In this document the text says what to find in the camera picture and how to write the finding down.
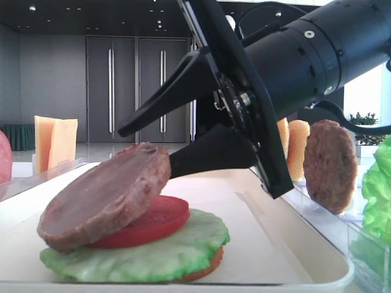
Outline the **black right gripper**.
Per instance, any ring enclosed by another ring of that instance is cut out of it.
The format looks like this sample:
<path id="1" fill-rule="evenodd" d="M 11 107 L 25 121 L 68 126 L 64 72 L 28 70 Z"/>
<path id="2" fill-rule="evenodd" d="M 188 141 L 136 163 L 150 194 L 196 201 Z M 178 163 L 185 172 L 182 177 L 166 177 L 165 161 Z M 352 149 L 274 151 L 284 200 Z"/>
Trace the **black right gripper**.
<path id="1" fill-rule="evenodd" d="M 187 53 L 170 78 L 118 125 L 117 133 L 128 137 L 218 89 L 235 128 L 249 141 L 216 125 L 170 155 L 171 178 L 256 164 L 262 188 L 273 199 L 282 196 L 293 183 L 267 89 L 216 1 L 178 4 L 201 50 Z"/>

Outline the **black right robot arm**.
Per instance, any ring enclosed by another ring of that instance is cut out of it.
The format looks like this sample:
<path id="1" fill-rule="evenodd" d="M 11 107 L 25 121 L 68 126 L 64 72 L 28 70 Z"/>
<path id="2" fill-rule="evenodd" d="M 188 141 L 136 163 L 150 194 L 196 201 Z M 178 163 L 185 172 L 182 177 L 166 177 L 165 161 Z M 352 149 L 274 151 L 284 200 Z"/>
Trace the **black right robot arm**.
<path id="1" fill-rule="evenodd" d="M 324 97 L 390 62 L 390 2 L 333 1 L 281 28 L 239 39 L 216 1 L 180 1 L 199 46 L 118 128 L 126 137 L 209 94 L 232 119 L 171 155 L 173 178 L 256 167 L 273 198 L 293 188 L 277 121 L 303 107 L 331 111 L 352 132 L 372 136 L 389 126 L 362 128 Z"/>

